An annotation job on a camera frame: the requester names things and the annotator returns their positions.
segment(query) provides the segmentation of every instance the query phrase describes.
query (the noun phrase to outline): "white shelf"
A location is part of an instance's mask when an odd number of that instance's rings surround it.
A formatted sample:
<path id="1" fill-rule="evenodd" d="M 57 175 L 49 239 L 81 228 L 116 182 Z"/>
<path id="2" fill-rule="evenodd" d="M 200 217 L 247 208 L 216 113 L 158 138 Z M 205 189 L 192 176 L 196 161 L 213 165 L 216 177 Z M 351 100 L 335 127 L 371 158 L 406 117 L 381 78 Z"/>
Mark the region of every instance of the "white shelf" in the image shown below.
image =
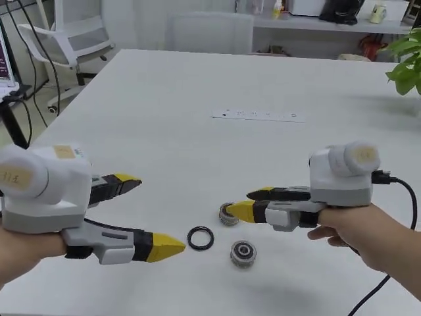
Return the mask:
<path id="1" fill-rule="evenodd" d="M 257 15 L 255 17 L 255 27 L 379 34 L 408 34 L 412 28 L 411 25 L 404 22 L 384 21 L 381 24 L 374 24 L 367 20 L 359 20 L 357 24 L 351 26 L 322 21 L 316 17 L 293 16 L 290 14 L 283 14 L 279 19 L 274 20 L 269 13 Z"/>

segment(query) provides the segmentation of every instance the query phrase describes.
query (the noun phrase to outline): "office chair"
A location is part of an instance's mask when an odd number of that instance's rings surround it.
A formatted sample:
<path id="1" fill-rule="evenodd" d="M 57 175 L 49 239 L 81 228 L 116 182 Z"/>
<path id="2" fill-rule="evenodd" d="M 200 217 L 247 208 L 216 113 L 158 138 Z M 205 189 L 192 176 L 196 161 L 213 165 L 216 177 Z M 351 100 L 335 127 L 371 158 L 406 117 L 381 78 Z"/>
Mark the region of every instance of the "office chair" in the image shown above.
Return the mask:
<path id="1" fill-rule="evenodd" d="M 194 53 L 246 55 L 253 48 L 254 17 L 248 14 L 194 12 L 173 14 L 166 49 Z"/>
<path id="2" fill-rule="evenodd" d="M 20 24 L 18 29 L 30 48 L 30 53 L 39 61 L 49 63 L 30 25 Z M 114 44 L 109 39 L 101 18 L 101 0 L 55 0 L 55 22 L 51 30 L 36 28 L 36 33 L 56 66 L 75 68 L 78 85 L 61 93 L 61 99 L 79 94 L 85 86 L 85 78 L 95 74 L 84 73 L 80 64 L 96 58 L 106 61 L 105 53 Z M 48 102 L 48 109 L 55 113 L 58 97 Z"/>

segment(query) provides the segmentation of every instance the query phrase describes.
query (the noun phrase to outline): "hand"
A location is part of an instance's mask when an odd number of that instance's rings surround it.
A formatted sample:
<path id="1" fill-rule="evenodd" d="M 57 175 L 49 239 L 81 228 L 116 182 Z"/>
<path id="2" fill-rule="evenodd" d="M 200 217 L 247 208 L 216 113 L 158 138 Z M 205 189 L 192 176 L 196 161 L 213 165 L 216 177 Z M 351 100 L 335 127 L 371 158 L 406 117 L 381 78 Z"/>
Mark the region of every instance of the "hand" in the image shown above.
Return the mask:
<path id="1" fill-rule="evenodd" d="M 311 240 L 328 238 L 335 247 L 351 246 L 372 269 L 385 272 L 387 263 L 413 240 L 412 230 L 399 224 L 375 205 L 350 209 L 325 209 Z"/>
<path id="2" fill-rule="evenodd" d="M 42 259 L 66 254 L 60 234 L 25 235 L 0 226 L 0 289 L 31 271 Z"/>

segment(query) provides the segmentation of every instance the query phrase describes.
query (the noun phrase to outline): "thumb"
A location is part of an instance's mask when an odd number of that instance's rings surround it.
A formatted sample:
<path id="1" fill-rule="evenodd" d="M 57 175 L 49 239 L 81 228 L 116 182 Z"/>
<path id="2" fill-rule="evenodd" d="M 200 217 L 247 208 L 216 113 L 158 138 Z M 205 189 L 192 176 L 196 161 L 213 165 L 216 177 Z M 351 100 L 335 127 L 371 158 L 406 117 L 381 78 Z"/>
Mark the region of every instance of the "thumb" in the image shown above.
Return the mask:
<path id="1" fill-rule="evenodd" d="M 59 257 L 67 253 L 67 246 L 59 233 L 31 235 L 30 238 L 40 259 Z"/>

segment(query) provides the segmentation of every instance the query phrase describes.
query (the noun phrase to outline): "label sticker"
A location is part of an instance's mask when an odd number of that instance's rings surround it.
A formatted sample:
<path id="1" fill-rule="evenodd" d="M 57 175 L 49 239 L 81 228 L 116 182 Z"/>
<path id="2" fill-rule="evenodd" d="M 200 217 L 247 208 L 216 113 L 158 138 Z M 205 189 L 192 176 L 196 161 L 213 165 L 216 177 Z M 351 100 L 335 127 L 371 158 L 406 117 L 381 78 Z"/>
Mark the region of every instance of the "label sticker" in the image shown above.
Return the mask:
<path id="1" fill-rule="evenodd" d="M 56 145 L 53 146 L 55 154 L 59 159 L 75 159 L 73 149 L 70 146 Z"/>
<path id="2" fill-rule="evenodd" d="M 371 163 L 377 159 L 377 152 L 373 147 L 354 149 L 353 156 L 358 163 Z"/>
<path id="3" fill-rule="evenodd" d="M 31 170 L 11 165 L 0 165 L 0 184 L 24 191 L 31 184 L 34 174 Z"/>
<path id="4" fill-rule="evenodd" d="M 273 113 L 268 111 L 244 111 L 244 110 L 219 110 L 211 115 L 214 119 L 232 120 L 268 120 L 272 122 L 296 122 L 304 123 L 305 118 L 299 113 Z"/>

